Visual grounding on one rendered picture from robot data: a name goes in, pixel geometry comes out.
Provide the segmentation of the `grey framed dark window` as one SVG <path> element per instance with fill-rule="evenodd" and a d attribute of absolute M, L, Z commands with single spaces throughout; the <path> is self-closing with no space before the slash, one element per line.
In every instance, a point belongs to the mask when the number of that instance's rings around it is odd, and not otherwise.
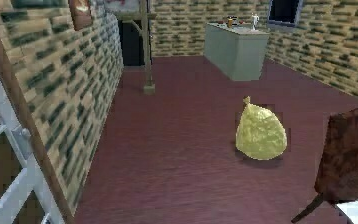
<path fill-rule="evenodd" d="M 267 27 L 293 31 L 299 24 L 304 0 L 270 0 Z"/>

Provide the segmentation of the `dark brown chair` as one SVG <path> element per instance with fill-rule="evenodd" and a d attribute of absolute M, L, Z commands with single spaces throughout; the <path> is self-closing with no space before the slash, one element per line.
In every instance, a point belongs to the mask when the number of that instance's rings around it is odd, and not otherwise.
<path fill-rule="evenodd" d="M 358 108 L 329 117 L 314 189 L 317 195 L 292 223 L 323 202 L 334 206 L 358 200 Z"/>

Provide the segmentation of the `yellow tied sack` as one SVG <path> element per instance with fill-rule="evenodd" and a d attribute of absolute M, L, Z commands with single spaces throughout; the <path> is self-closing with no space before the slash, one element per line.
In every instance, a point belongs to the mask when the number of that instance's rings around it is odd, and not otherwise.
<path fill-rule="evenodd" d="M 235 146 L 247 157 L 267 161 L 280 156 L 287 148 L 283 124 L 270 109 L 253 104 L 249 96 L 243 99 L 235 134 Z"/>

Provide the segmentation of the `grey-green counter cabinet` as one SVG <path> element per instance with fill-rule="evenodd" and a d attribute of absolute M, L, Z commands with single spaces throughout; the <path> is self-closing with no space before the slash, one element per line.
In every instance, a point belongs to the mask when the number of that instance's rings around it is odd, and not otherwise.
<path fill-rule="evenodd" d="M 203 55 L 230 80 L 259 80 L 268 40 L 263 31 L 207 23 Z"/>

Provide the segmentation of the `dark framed wall picture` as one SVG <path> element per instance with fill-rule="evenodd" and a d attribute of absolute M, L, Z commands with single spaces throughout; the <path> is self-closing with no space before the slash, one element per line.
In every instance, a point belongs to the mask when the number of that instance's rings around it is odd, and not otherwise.
<path fill-rule="evenodd" d="M 68 0 L 10 0 L 15 9 L 66 7 Z"/>

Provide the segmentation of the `brown framed wall picture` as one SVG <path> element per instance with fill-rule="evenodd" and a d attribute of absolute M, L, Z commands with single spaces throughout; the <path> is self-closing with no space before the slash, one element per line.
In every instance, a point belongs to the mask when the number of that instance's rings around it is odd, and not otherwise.
<path fill-rule="evenodd" d="M 68 3 L 75 31 L 92 24 L 89 0 L 68 0 Z"/>

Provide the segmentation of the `brown wooden post stand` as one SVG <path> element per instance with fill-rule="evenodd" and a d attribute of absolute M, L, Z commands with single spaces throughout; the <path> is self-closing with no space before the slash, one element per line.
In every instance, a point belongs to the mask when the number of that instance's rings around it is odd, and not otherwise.
<path fill-rule="evenodd" d="M 143 86 L 143 93 L 146 95 L 153 95 L 155 93 L 155 82 L 152 76 L 151 52 L 150 52 L 150 34 L 149 22 L 147 12 L 147 0 L 139 0 L 138 12 L 120 12 L 113 11 L 113 14 L 125 23 L 132 24 L 138 31 L 143 40 L 144 53 L 144 70 L 145 70 L 145 84 Z"/>

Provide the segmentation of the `white framed glass door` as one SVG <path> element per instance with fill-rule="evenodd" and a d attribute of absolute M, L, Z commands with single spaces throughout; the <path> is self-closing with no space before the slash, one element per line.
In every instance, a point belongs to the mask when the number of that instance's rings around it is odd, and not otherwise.
<path fill-rule="evenodd" d="M 65 224 L 0 80 L 0 224 Z"/>

